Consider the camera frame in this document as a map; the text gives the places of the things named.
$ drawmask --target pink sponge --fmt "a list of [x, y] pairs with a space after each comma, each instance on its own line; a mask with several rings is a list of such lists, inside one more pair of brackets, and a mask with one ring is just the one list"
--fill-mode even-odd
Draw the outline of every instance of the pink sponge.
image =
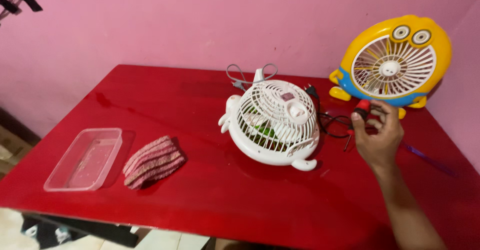
[[124, 184], [140, 189], [144, 182], [163, 179], [177, 170], [186, 159], [169, 136], [163, 136], [136, 152], [123, 167]]

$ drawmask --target white fan grill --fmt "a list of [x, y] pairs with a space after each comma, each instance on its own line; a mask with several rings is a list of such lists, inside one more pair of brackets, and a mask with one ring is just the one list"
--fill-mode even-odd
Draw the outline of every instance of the white fan grill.
[[[306, 107], [308, 120], [298, 124], [289, 118], [282, 95], [291, 93]], [[314, 103], [308, 94], [296, 85], [267, 80], [255, 83], [242, 96], [237, 109], [237, 123], [241, 131], [256, 145], [284, 152], [313, 136], [316, 124]], [[291, 152], [309, 146], [303, 143]]]
[[386, 35], [358, 52], [351, 73], [360, 90], [388, 98], [411, 93], [422, 86], [435, 65], [435, 50], [431, 46], [418, 49], [408, 41], [394, 43]]

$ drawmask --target minion eye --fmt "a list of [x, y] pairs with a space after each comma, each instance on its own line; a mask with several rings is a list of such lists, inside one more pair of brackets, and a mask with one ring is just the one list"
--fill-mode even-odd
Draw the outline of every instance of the minion eye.
[[410, 34], [410, 28], [408, 26], [398, 26], [393, 30], [392, 36], [395, 40], [403, 40]]
[[432, 35], [430, 34], [430, 32], [428, 30], [419, 30], [417, 31], [413, 37], [412, 37], [412, 42], [414, 44], [417, 44], [417, 45], [421, 45], [421, 44], [424, 44], [426, 42], [428, 42], [428, 40], [430, 40], [430, 37]]

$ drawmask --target red table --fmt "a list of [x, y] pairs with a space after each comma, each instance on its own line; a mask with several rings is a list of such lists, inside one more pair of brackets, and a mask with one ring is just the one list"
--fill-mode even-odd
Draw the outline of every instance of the red table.
[[[350, 114], [358, 101], [329, 97], [327, 79], [275, 78], [312, 84], [332, 115]], [[380, 189], [353, 144], [342, 152], [345, 139], [323, 136], [313, 155], [319, 167], [310, 172], [258, 163], [220, 133], [232, 94], [241, 91], [225, 72], [119, 65], [0, 182], [0, 206], [300, 248], [394, 247]], [[400, 148], [413, 195], [448, 247], [479, 249], [480, 177], [426, 109], [407, 109], [402, 125], [406, 143], [459, 174], [450, 177]], [[75, 136], [97, 127], [124, 131], [103, 187], [45, 192]], [[164, 135], [178, 139], [187, 163], [147, 189], [129, 190], [123, 163]]]

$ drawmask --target clear plastic container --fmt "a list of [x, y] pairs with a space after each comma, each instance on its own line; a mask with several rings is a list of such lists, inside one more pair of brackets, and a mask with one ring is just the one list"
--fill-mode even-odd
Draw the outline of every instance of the clear plastic container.
[[43, 185], [45, 191], [93, 191], [102, 186], [122, 144], [120, 128], [78, 134]]

